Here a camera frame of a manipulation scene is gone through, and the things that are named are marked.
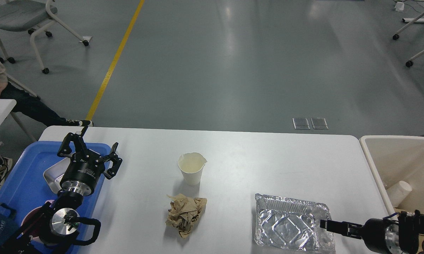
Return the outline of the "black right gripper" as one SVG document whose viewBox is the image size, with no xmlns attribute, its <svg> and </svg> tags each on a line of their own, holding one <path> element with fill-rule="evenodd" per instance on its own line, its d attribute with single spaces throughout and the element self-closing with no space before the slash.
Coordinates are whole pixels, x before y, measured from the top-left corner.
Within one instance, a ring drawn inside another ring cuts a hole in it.
<svg viewBox="0 0 424 254">
<path fill-rule="evenodd" d="M 375 253 L 401 253 L 399 225 L 389 220 L 372 218 L 363 226 L 345 221 L 320 220 L 320 228 L 345 237 L 363 239 L 365 246 Z"/>
</svg>

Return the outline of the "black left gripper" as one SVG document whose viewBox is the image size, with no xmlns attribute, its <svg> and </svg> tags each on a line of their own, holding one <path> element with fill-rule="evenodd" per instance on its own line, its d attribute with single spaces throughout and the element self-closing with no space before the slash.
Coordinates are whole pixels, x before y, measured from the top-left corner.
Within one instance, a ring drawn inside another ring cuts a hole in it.
<svg viewBox="0 0 424 254">
<path fill-rule="evenodd" d="M 87 129 L 87 126 L 83 127 L 79 134 L 69 132 L 57 152 L 58 157 L 70 159 L 67 170 L 60 180 L 61 189 L 76 192 L 82 196 L 89 196 L 94 193 L 101 174 L 107 180 L 115 177 L 123 162 L 117 154 L 119 143 L 114 143 L 110 153 L 106 156 L 89 154 L 83 140 Z M 112 165 L 105 169 L 105 163 L 109 161 Z"/>
</svg>

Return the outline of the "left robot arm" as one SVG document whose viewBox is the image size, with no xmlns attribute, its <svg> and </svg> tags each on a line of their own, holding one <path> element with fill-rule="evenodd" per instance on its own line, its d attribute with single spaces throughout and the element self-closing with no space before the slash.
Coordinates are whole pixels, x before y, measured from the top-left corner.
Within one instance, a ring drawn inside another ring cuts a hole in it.
<svg viewBox="0 0 424 254">
<path fill-rule="evenodd" d="M 116 176 L 122 158 L 117 155 L 115 143 L 108 155 L 87 148 L 81 132 L 69 132 L 62 141 L 57 156 L 69 159 L 69 164 L 60 178 L 60 190 L 54 201 L 47 201 L 30 212 L 17 229 L 3 236 L 0 254 L 40 254 L 33 244 L 34 232 L 39 240 L 52 248 L 54 254 L 64 254 L 71 246 L 87 246 L 94 243 L 100 233 L 101 222 L 79 214 L 85 197 L 99 191 L 104 179 Z"/>
</svg>

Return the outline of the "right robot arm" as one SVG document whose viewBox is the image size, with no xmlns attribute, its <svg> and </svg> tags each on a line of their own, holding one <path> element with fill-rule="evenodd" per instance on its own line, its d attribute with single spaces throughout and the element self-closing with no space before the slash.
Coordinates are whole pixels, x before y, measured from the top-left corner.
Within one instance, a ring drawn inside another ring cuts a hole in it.
<svg viewBox="0 0 424 254">
<path fill-rule="evenodd" d="M 321 220 L 320 227 L 344 237 L 363 240 L 378 254 L 424 254 L 424 214 L 395 212 L 382 219 L 371 218 L 365 224 Z"/>
</svg>

